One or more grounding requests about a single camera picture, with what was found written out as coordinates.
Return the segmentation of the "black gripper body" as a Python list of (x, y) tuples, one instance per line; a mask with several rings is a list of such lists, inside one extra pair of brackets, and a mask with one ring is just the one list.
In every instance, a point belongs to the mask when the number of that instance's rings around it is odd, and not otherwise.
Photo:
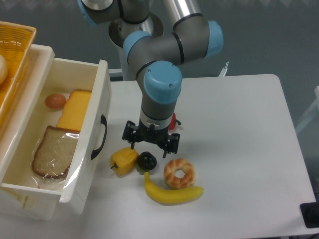
[(167, 153), (177, 153), (180, 134), (169, 134), (168, 131), (169, 126), (158, 129), (154, 124), (150, 126), (144, 125), (141, 120), (139, 121), (139, 125), (128, 120), (124, 128), (122, 139), (129, 144), (131, 144), (132, 141), (136, 143), (144, 141), (157, 145), (163, 151), (166, 150)]

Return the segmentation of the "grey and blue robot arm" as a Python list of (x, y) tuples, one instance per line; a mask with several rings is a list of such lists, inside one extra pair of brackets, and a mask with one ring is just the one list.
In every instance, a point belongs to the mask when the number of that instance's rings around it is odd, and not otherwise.
[(79, 8), (91, 25), (120, 20), (129, 25), (123, 39), (125, 61), (142, 92), (140, 121), (126, 123), (123, 140), (130, 145), (145, 141), (156, 144), (165, 154), (177, 153), (180, 135), (169, 134), (175, 105), (182, 86), (180, 64), (207, 58), (222, 50), (223, 33), (219, 24), (204, 18), (195, 0), (167, 0), (165, 7), (172, 22), (172, 33), (154, 36), (144, 30), (151, 22), (146, 0), (80, 0)]

